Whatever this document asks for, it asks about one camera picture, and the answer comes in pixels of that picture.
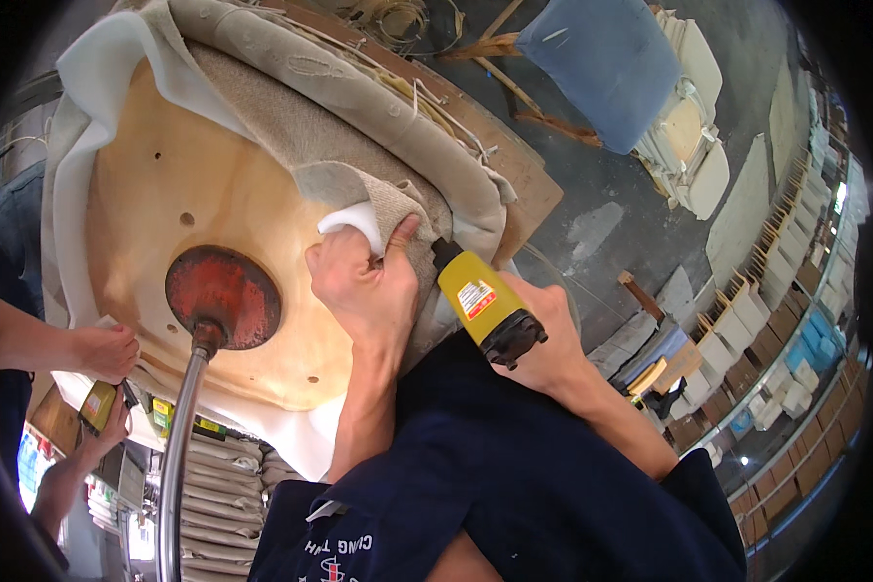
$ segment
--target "concrete floor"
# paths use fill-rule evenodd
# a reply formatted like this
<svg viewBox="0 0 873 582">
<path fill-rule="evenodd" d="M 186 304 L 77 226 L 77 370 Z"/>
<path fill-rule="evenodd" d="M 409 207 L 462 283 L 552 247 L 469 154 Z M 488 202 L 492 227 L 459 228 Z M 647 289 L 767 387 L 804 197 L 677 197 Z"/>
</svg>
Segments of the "concrete floor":
<svg viewBox="0 0 873 582">
<path fill-rule="evenodd" d="M 498 32 L 523 29 L 546 4 L 543 0 L 527 0 Z M 427 5 L 431 9 L 429 37 L 415 48 L 419 51 L 429 46 L 441 48 L 452 38 L 452 12 L 446 3 L 432 0 Z M 478 38 L 508 0 L 457 0 L 457 5 L 466 13 L 465 35 L 459 43 L 464 46 Z M 770 104 L 784 54 L 791 66 L 793 87 L 799 87 L 795 30 L 772 0 L 666 0 L 662 5 L 677 8 L 679 18 L 695 19 L 724 78 L 715 124 L 727 153 L 731 180 L 718 205 L 720 209 L 753 137 L 769 133 Z M 536 124 L 512 120 L 512 108 L 526 106 L 515 103 L 512 93 L 486 76 L 478 64 L 425 60 L 534 147 L 547 160 L 547 172 L 562 187 L 562 201 L 531 242 L 559 269 L 576 300 L 586 353 L 640 308 L 615 280 L 622 270 L 632 272 L 640 286 L 652 294 L 679 264 L 686 269 L 696 293 L 710 281 L 705 243 L 714 216 L 699 221 L 682 207 L 669 210 L 665 199 L 654 191 L 650 175 L 633 157 L 582 145 Z M 523 58 L 492 60 L 546 113 L 588 127 L 582 114 L 538 67 Z M 806 112 L 807 104 L 799 102 L 795 115 L 807 125 Z M 797 135 L 803 135 L 803 131 L 800 129 Z M 768 154 L 773 176 L 772 150 Z M 774 191 L 771 179 L 770 194 Z M 526 252 L 522 251 L 515 262 L 524 277 L 535 284 L 554 280 L 548 268 Z"/>
</svg>

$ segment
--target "metal pole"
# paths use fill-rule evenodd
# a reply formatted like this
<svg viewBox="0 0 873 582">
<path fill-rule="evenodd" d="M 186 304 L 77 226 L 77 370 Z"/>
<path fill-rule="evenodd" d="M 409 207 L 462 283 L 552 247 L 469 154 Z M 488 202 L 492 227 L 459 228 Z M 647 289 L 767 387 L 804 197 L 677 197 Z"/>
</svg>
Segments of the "metal pole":
<svg viewBox="0 0 873 582">
<path fill-rule="evenodd" d="M 207 371 L 210 355 L 204 347 L 195 347 L 188 360 L 175 417 L 164 447 L 162 488 L 159 494 L 158 528 L 155 539 L 155 568 L 158 582 L 178 582 L 181 579 L 180 522 L 181 490 L 184 489 L 184 460 L 187 456 L 197 394 Z"/>
</svg>

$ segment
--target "forearm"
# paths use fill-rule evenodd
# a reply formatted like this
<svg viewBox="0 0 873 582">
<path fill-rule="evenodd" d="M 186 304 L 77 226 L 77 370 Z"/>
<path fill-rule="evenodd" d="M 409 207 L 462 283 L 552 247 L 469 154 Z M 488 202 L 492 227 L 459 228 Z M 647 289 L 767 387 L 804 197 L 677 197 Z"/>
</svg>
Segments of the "forearm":
<svg viewBox="0 0 873 582">
<path fill-rule="evenodd" d="M 74 498 L 81 490 L 84 479 L 94 470 L 101 457 L 101 445 L 92 439 L 48 469 L 43 476 L 32 507 L 32 517 L 52 539 L 58 538 L 61 520 L 74 506 Z"/>
<path fill-rule="evenodd" d="M 73 366 L 70 333 L 0 299 L 0 370 L 49 372 Z"/>
<path fill-rule="evenodd" d="M 326 475 L 330 483 L 391 446 L 399 363 L 399 356 L 353 350 L 353 372 L 339 415 L 333 461 Z"/>
<path fill-rule="evenodd" d="M 621 396 L 591 363 L 575 383 L 577 395 L 566 406 L 582 417 L 592 430 L 656 481 L 679 462 L 675 451 L 647 418 Z"/>
</svg>

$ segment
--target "worn red paint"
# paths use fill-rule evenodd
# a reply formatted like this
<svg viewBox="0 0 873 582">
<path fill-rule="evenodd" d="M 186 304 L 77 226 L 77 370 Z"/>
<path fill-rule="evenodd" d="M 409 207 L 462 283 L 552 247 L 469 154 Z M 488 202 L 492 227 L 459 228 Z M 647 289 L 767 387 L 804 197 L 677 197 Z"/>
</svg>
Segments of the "worn red paint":
<svg viewBox="0 0 873 582">
<path fill-rule="evenodd" d="M 265 343 L 281 319 L 281 297 L 268 275 L 234 250 L 185 250 L 168 269 L 164 291 L 172 313 L 189 332 L 200 320 L 219 324 L 226 349 Z"/>
</svg>

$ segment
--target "wooden workbench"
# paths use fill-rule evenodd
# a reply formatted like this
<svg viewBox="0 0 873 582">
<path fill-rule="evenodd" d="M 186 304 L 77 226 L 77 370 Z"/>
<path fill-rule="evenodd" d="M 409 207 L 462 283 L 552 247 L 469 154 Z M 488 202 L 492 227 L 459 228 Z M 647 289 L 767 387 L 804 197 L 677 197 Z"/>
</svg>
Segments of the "wooden workbench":
<svg viewBox="0 0 873 582">
<path fill-rule="evenodd" d="M 289 18 L 353 46 L 365 39 L 361 44 L 362 52 L 411 85 L 413 79 L 418 78 L 437 98 L 445 96 L 448 102 L 443 109 L 447 113 L 472 131 L 486 148 L 498 146 L 498 151 L 489 157 L 489 167 L 511 182 L 517 192 L 517 202 L 507 205 L 507 223 L 492 261 L 496 267 L 511 259 L 559 204 L 562 188 L 545 172 L 544 159 L 462 89 L 424 64 L 399 57 L 337 17 L 318 14 L 284 0 L 263 0 L 261 5 L 284 9 Z"/>
</svg>

